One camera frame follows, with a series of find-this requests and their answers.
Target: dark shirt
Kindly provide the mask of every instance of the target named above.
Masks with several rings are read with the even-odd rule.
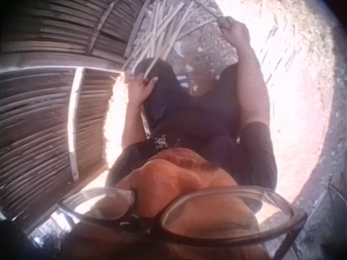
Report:
[[[164,119],[150,139],[126,148],[108,174],[106,185],[119,181],[142,167],[158,152],[175,147],[189,148],[215,166],[223,168],[238,185],[275,189],[277,167],[267,125],[252,122],[240,130],[240,141],[214,114],[181,111]]]

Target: man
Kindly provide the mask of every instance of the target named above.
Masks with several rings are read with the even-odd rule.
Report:
[[[239,62],[221,73],[210,92],[200,97],[186,94],[164,61],[153,67],[148,84],[143,72],[151,60],[143,61],[129,83],[123,153],[110,170],[106,185],[134,191],[140,217],[156,218],[175,199],[204,188],[276,187],[268,92],[247,27],[231,17],[228,21],[231,26],[222,32],[236,48]],[[142,107],[151,131],[148,140],[140,116]],[[109,209],[109,216],[119,209],[119,203],[112,200],[104,200],[102,206]],[[254,217],[258,207],[246,206],[239,199],[195,200],[179,210],[185,211],[184,217],[171,220],[170,228],[184,235],[211,237],[217,232],[211,227],[222,225],[222,231],[219,228],[217,232],[221,236],[225,218],[233,225],[234,235],[250,235],[251,230],[259,230]],[[63,251],[68,255],[74,252],[73,259],[113,259],[112,250],[118,250],[115,255],[119,259],[268,259],[259,245],[230,250],[173,245],[163,253],[153,244],[135,246],[131,238],[80,224],[66,241]]]

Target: pile of sticks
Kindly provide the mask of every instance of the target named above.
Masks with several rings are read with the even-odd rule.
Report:
[[[192,28],[182,30],[196,11],[196,9],[193,9],[194,1],[185,10],[183,10],[185,6],[183,2],[176,6],[167,6],[166,0],[156,0],[153,6],[152,12],[146,11],[146,15],[149,18],[149,26],[146,32],[142,35],[138,41],[139,43],[134,47],[133,52],[122,68],[122,70],[125,70],[130,62],[134,61],[132,66],[134,70],[143,59],[154,58],[145,72],[145,78],[158,59],[166,60],[168,58],[176,41],[214,20],[212,18]],[[177,14],[180,11],[183,15],[181,19],[178,19]]]

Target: black eyeglass frame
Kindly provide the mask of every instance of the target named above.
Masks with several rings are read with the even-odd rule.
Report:
[[[105,189],[119,189],[126,190],[123,188],[95,188],[92,190],[105,190]],[[162,220],[164,216],[166,216],[167,212],[169,212],[178,201],[186,197],[192,197],[196,195],[208,195],[208,194],[217,194],[221,192],[231,192],[234,194],[238,191],[240,194],[245,194],[245,192],[257,196],[264,196],[265,193],[271,196],[271,199],[274,200],[276,205],[284,212],[289,212],[291,214],[291,218],[283,225],[275,227],[270,230],[263,231],[261,233],[256,233],[249,236],[244,237],[236,237],[236,238],[195,238],[179,235],[162,227]],[[307,213],[300,208],[294,207],[289,202],[287,202],[283,197],[276,194],[273,190],[269,188],[257,187],[257,186],[232,186],[232,187],[213,187],[213,188],[204,188],[198,191],[187,193],[183,196],[180,196],[173,202],[171,202],[163,211],[161,211],[155,219],[149,219],[144,217],[139,217],[131,212],[133,211],[135,201],[136,201],[136,193],[135,194],[132,205],[130,205],[129,209],[126,211],[124,215],[122,215],[118,219],[96,219],[93,217],[85,216],[83,214],[77,213],[71,210],[69,207],[64,205],[63,201],[66,199],[61,199],[57,204],[61,210],[72,217],[77,217],[82,222],[91,224],[94,226],[98,226],[101,228],[106,228],[111,231],[116,232],[127,232],[132,233],[137,237],[140,236],[150,236],[159,239],[159,241],[174,243],[174,244],[183,244],[187,246],[196,246],[201,248],[233,248],[237,246],[251,245],[251,244],[259,244],[275,239],[281,235],[287,234],[284,238],[283,242],[277,249],[274,254],[273,259],[280,259],[285,255],[285,253],[290,249],[292,244],[294,243],[296,237],[302,230],[304,224],[307,220]]]

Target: forearm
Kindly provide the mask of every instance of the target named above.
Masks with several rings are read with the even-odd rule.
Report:
[[[269,125],[269,96],[260,63],[250,45],[237,49],[237,97],[241,109],[241,127],[253,121]]]
[[[132,144],[145,140],[146,134],[141,119],[141,107],[128,105],[126,108],[121,146],[125,149]]]

